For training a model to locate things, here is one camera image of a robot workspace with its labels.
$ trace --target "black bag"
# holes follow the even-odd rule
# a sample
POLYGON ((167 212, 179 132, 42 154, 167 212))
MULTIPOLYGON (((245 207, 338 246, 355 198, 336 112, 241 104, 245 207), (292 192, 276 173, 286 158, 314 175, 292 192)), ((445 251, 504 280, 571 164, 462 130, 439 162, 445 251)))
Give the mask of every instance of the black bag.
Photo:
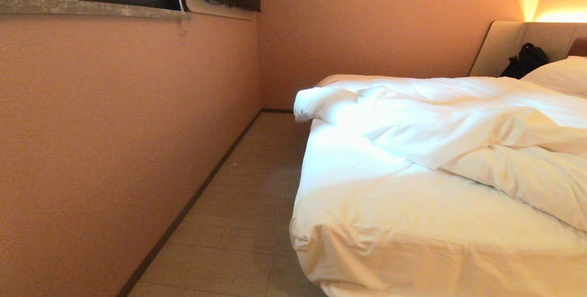
POLYGON ((520 79, 532 70, 548 63, 546 53, 536 46, 526 43, 522 46, 518 56, 509 59, 509 66, 505 68, 500 77, 511 77, 520 79))

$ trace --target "headboard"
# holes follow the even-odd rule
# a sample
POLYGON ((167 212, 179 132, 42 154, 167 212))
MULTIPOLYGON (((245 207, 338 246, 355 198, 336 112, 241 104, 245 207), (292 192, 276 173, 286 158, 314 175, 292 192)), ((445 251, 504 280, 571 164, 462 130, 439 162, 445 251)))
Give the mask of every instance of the headboard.
POLYGON ((508 58, 518 55, 525 43, 543 49, 550 62, 568 55, 587 56, 587 23, 494 21, 469 76, 498 77, 507 67, 508 58), (581 39, 577 45, 575 39, 581 39))
POLYGON ((570 45, 567 56, 587 56, 587 37, 579 37, 570 45))

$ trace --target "tile floor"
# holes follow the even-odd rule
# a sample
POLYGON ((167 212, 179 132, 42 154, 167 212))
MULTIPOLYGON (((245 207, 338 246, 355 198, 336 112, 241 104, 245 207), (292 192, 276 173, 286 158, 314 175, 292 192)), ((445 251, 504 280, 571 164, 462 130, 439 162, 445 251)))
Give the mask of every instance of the tile floor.
POLYGON ((288 234, 309 129, 262 113, 130 297, 324 297, 288 234))

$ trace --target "marble window sill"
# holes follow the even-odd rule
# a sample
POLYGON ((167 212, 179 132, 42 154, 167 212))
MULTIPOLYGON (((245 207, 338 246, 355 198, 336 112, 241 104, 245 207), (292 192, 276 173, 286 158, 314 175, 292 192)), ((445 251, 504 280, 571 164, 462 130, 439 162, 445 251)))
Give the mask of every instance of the marble window sill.
POLYGON ((82 0, 0 0, 0 14, 109 15, 174 20, 184 18, 181 11, 82 0))

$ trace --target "pillow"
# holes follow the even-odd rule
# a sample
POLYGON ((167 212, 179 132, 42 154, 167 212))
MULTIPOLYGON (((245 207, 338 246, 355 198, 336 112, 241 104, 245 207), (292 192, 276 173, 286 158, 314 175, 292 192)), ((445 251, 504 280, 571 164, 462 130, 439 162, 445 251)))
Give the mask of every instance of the pillow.
POLYGON ((587 57, 570 56, 532 70, 525 82, 557 92, 587 94, 587 57))

